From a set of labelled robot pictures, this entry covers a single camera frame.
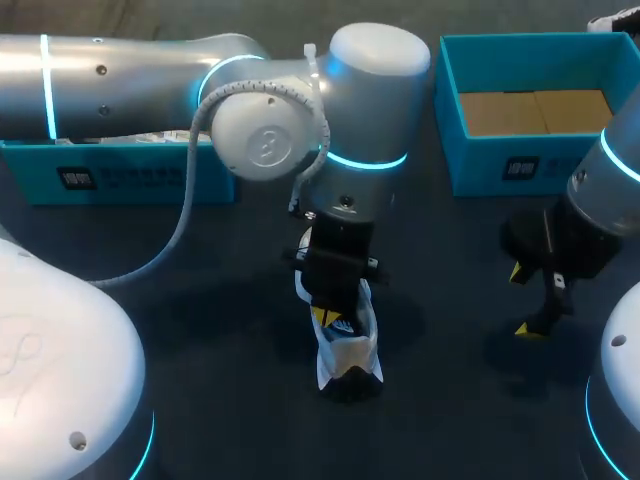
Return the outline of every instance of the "logo on robot joint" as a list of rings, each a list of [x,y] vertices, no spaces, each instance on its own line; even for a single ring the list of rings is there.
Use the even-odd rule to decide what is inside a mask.
[[[282,127],[264,127],[251,135],[247,148],[253,164],[274,167],[285,161],[291,153],[291,136]]]

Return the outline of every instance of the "screw hole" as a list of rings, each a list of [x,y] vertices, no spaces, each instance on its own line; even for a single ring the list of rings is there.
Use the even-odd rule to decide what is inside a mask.
[[[74,450],[82,452],[85,448],[87,448],[87,439],[81,432],[73,432],[69,436],[69,444]]]
[[[627,337],[625,337],[624,335],[618,335],[613,340],[611,340],[611,346],[612,347],[620,347],[620,346],[624,345],[626,343],[626,341],[627,341]]]

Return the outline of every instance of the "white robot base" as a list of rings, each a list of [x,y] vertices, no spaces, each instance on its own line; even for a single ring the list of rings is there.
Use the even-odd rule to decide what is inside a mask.
[[[589,480],[640,478],[640,283],[618,302],[582,405],[580,462]]]
[[[2,237],[0,478],[151,478],[155,416],[129,317]]]

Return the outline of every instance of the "label on bin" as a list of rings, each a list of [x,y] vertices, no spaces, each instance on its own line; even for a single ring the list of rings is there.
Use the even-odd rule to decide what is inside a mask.
[[[67,190],[95,190],[96,183],[91,170],[86,167],[58,167],[62,186]]]
[[[503,180],[531,180],[536,176],[538,169],[538,157],[511,157],[507,160]]]

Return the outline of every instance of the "silver robot arm segment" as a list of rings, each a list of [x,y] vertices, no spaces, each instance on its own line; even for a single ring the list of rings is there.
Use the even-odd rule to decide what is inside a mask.
[[[216,67],[268,58],[243,35],[185,42],[0,37],[0,138],[43,140],[187,130]]]
[[[640,233],[640,86],[574,172],[567,197],[603,232],[619,237]]]

